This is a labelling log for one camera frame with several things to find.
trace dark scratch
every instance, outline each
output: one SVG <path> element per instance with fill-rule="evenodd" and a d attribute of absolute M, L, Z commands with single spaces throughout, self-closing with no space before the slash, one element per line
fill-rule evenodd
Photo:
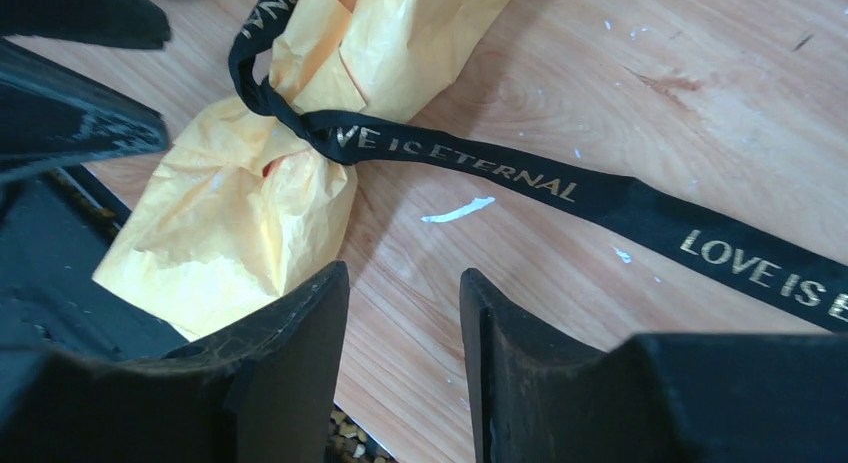
<path fill-rule="evenodd" d="M 800 50 L 804 45 L 807 44 L 808 41 L 813 39 L 813 36 L 814 36 L 813 34 L 809 34 L 806 37 L 804 37 L 804 39 L 801 40 L 800 43 L 795 45 L 795 48 L 792 48 L 792 53 L 795 53 L 796 51 Z"/>
<path fill-rule="evenodd" d="M 680 97 L 675 95 L 671 90 L 698 91 L 703 86 L 703 83 L 700 81 L 687 80 L 686 78 L 660 78 L 655 80 L 653 78 L 648 78 L 645 75 L 640 75 L 626 66 L 624 69 L 631 75 L 638 78 L 642 84 L 654 90 L 658 95 L 665 97 L 675 106 L 678 106 L 680 109 L 685 111 L 691 111 L 691 109 L 686 106 Z"/>

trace black ribbon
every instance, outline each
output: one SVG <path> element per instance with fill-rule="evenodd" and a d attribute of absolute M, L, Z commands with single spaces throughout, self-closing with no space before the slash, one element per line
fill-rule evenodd
<path fill-rule="evenodd" d="M 230 73 L 250 110 L 275 116 L 326 158 L 343 165 L 412 161 L 486 178 L 810 323 L 848 331 L 848 267 L 636 178 L 358 113 L 298 115 L 267 77 L 253 79 L 256 55 L 282 34 L 296 3 L 259 0 L 233 43 Z"/>

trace paint chip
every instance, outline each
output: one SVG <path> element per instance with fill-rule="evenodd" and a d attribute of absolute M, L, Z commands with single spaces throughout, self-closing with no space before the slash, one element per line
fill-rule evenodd
<path fill-rule="evenodd" d="M 625 263 L 630 263 L 631 261 L 633 261 L 633 258 L 630 257 L 630 253 L 619 250 L 614 246 L 612 247 L 612 249 L 615 250 L 615 254 L 618 255 L 619 258 L 621 258 L 621 261 Z"/>
<path fill-rule="evenodd" d="M 490 196 L 488 198 L 474 198 L 474 201 L 463 206 L 462 208 L 451 211 L 450 213 L 445 213 L 444 215 L 422 216 L 421 221 L 423 221 L 424 223 L 447 223 L 449 221 L 453 221 L 458 218 L 462 218 L 463 216 L 474 213 L 477 210 L 482 210 L 483 208 L 492 204 L 494 201 L 494 196 Z"/>

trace light wood tabletop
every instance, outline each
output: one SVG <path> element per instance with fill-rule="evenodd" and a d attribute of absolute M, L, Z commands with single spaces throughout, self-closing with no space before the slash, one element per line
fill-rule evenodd
<path fill-rule="evenodd" d="M 234 94 L 227 52 L 256 0 L 153 1 L 174 28 L 164 52 L 19 41 L 157 109 L 176 137 Z M 848 263 L 846 62 L 848 0 L 513 0 L 412 123 L 636 176 Z M 160 156 L 89 168 L 133 206 Z M 469 267 L 604 350 L 641 331 L 823 331 L 488 181 L 357 168 L 336 400 L 401 461 L 473 461 L 458 313 Z"/>

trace crumpled paper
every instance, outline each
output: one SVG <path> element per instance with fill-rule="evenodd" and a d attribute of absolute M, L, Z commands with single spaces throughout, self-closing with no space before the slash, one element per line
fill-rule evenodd
<path fill-rule="evenodd" d="M 272 47 L 271 85 L 298 113 L 405 123 L 456 80 L 509 1 L 299 0 Z M 356 185 L 353 167 L 224 99 L 174 141 L 93 279 L 201 338 L 334 260 Z"/>

